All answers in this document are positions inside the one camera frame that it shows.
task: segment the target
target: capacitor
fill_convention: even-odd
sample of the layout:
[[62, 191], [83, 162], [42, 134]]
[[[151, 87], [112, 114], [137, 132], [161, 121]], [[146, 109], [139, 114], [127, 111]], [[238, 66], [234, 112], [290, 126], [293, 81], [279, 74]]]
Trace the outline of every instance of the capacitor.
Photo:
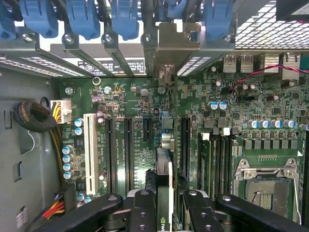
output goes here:
[[257, 123], [256, 120], [249, 120], [248, 126], [251, 127], [251, 128], [256, 129], [256, 128], [258, 128], [258, 123]]
[[79, 192], [78, 195], [77, 195], [77, 200], [79, 202], [83, 202], [86, 198], [86, 193], [85, 192]]
[[218, 103], [216, 103], [215, 101], [211, 101], [208, 103], [208, 107], [211, 109], [211, 110], [216, 110], [218, 109]]
[[283, 121], [283, 125], [284, 125], [285, 127], [294, 128], [295, 125], [296, 125], [296, 123], [295, 123], [293, 120], [287, 119], [287, 120], [284, 120], [284, 121]]
[[62, 157], [62, 161], [63, 161], [64, 163], [69, 163], [69, 162], [72, 161], [72, 160], [73, 160], [73, 155], [72, 155], [72, 154], [64, 155], [64, 156]]
[[266, 101], [268, 101], [268, 102], [273, 102], [273, 101], [276, 101], [276, 100], [279, 100], [278, 95], [270, 95], [266, 98]]
[[64, 172], [63, 177], [68, 180], [74, 175], [74, 171], [71, 169], [69, 171]]
[[213, 83], [211, 84], [211, 87], [217, 88], [217, 87], [220, 87], [221, 84], [222, 84], [221, 81], [216, 81], [216, 82], [213, 82]]
[[256, 89], [255, 84], [251, 84], [251, 85], [249, 85], [249, 89], [250, 89], [250, 90], [255, 90], [255, 89]]
[[259, 121], [259, 126], [262, 128], [268, 128], [269, 127], [269, 122], [266, 120], [260, 120]]
[[291, 88], [294, 86], [294, 82], [293, 81], [289, 81], [289, 82], [285, 82], [281, 84], [281, 88], [282, 89], [286, 89], [286, 88]]
[[106, 170], [102, 170], [102, 172], [100, 173], [100, 175], [98, 176], [99, 180], [104, 180], [104, 178], [107, 176], [107, 171]]
[[79, 207], [83, 206], [84, 204], [85, 204], [85, 202], [78, 202], [76, 204], [76, 208], [79, 208]]
[[299, 128], [302, 129], [303, 131], [309, 131], [309, 125], [307, 124], [300, 124]]
[[281, 128], [282, 127], [282, 122], [280, 120], [272, 120], [270, 122], [270, 125], [271, 127], [274, 127], [274, 128]]
[[75, 134], [76, 134], [76, 135], [82, 135], [83, 132], [84, 132], [84, 129], [83, 129], [83, 128], [81, 128], [81, 127], [75, 128]]
[[101, 118], [101, 117], [99, 117], [98, 119], [97, 119], [97, 122], [98, 122], [98, 124], [100, 124], [100, 125], [105, 125], [105, 119], [103, 119], [103, 118]]
[[97, 117], [106, 117], [106, 113], [102, 112], [102, 111], [97, 111], [96, 112], [96, 116]]
[[247, 84], [243, 84], [241, 86], [238, 86], [237, 89], [239, 91], [247, 91], [249, 89], [249, 86]]
[[71, 145], [66, 145], [64, 148], [62, 148], [62, 153], [64, 155], [68, 155], [69, 153], [72, 153], [73, 147]]
[[76, 127], [82, 127], [83, 124], [84, 124], [84, 120], [83, 120], [82, 118], [78, 118], [78, 119], [76, 119], [76, 120], [74, 121], [74, 125], [75, 125]]
[[92, 97], [91, 98], [91, 102], [92, 103], [100, 103], [101, 102], [101, 98], [100, 97]]
[[93, 200], [93, 196], [87, 195], [87, 196], [85, 197], [84, 202], [85, 202], [85, 203], [89, 203], [89, 202], [91, 202], [92, 200]]
[[226, 102], [220, 101], [218, 105], [219, 105], [220, 110], [226, 110], [226, 107], [227, 107]]
[[63, 164], [62, 168], [64, 171], [69, 171], [73, 168], [73, 163], [72, 162], [68, 162], [68, 163], [65, 163]]

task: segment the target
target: pcie slot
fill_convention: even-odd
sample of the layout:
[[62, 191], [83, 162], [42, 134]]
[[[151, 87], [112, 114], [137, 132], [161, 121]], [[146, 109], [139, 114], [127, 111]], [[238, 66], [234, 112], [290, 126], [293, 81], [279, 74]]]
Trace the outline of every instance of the pcie slot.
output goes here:
[[153, 120], [151, 117], [143, 118], [143, 132], [144, 142], [150, 142], [152, 140]]
[[107, 192], [117, 192], [117, 160], [115, 120], [108, 118], [105, 124], [106, 130], [106, 167], [107, 167]]
[[180, 149], [181, 168], [189, 180], [190, 174], [190, 119], [182, 117], [180, 119]]
[[96, 195], [98, 191], [98, 146], [96, 114], [84, 115], [84, 145], [86, 193]]
[[134, 188], [134, 124], [132, 118], [125, 118], [125, 162], [126, 193]]

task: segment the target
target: gray plastic part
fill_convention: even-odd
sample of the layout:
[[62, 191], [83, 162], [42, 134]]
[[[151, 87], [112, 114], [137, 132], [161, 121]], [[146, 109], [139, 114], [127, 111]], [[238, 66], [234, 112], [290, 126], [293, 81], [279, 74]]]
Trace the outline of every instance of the gray plastic part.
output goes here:
[[[0, 73], [0, 231], [23, 232], [53, 200], [59, 176], [49, 133], [40, 134], [38, 148], [21, 155], [20, 126], [11, 120], [10, 112], [23, 100], [58, 99], [58, 89], [53, 80], [43, 77], [1, 68]], [[23, 207], [28, 223], [17, 228], [16, 216]]]

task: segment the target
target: black wire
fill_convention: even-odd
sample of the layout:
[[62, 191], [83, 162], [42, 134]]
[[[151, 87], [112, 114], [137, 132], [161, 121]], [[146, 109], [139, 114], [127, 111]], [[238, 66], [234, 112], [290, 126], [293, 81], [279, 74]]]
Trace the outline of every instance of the black wire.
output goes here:
[[25, 229], [25, 232], [29, 232], [30, 231], [30, 229], [31, 229], [31, 227], [34, 225], [34, 223], [37, 221], [37, 220], [39, 220], [42, 216], [43, 216], [43, 214], [50, 208], [50, 207], [52, 207], [52, 205], [56, 202], [56, 201], [58, 201], [59, 199], [61, 199], [63, 197], [63, 195], [62, 194], [60, 194], [60, 196], [59, 197], [57, 197], [57, 198], [55, 198], [52, 202], [50, 202], [35, 218], [34, 218], [34, 220], [26, 227], [26, 229]]

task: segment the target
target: perforated metal panel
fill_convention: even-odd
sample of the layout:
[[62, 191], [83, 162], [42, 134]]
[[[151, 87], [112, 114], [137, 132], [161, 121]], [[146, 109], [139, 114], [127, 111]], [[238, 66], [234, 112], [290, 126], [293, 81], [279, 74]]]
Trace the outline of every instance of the perforated metal panel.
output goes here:
[[276, 1], [238, 27], [236, 49], [309, 49], [309, 24], [276, 22]]

